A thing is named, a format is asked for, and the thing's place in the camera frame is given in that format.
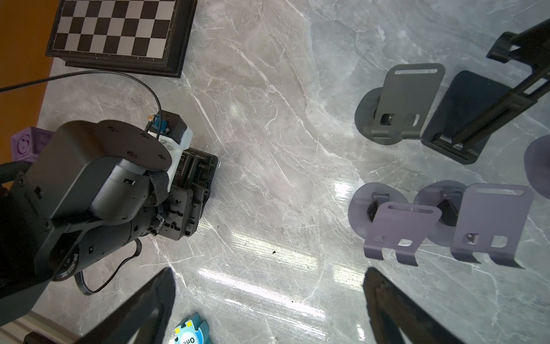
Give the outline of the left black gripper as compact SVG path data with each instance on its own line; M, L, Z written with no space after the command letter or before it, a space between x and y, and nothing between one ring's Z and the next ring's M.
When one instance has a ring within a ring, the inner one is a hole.
M190 189L171 186L168 198L157 208L152 233L172 240L190 237L198 229L206 204L206 189L192 184Z

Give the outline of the black folding phone stand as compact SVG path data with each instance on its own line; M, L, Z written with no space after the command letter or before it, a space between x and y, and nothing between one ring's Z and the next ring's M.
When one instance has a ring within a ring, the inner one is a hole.
M549 92L549 21L521 33L504 32L487 58L531 67L516 87L462 71L433 114L421 142L463 165L477 162L490 136Z

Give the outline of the dark grey round phone stand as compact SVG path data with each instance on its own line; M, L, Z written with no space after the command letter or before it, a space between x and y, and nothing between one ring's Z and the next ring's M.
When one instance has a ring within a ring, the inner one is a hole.
M444 76L440 63L391 68L383 86L369 91L355 111L359 133L384 146L418 140Z

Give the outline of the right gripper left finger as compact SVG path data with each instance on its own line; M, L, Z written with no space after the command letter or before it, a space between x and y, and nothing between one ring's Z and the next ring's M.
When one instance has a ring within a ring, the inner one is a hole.
M175 298L175 278L167 267L77 342L162 343Z

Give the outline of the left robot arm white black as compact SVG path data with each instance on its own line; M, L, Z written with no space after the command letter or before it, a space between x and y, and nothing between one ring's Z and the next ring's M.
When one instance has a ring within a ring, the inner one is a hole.
M13 163L1 195L1 323L26 315L47 285L142 237L197 229L218 160L176 137L118 120L60 126L34 163Z

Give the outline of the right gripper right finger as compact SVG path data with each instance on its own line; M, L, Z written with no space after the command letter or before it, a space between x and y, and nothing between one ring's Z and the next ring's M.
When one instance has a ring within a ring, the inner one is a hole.
M368 268L363 282L375 341L377 343L462 343L436 319L411 300L401 289L374 267Z

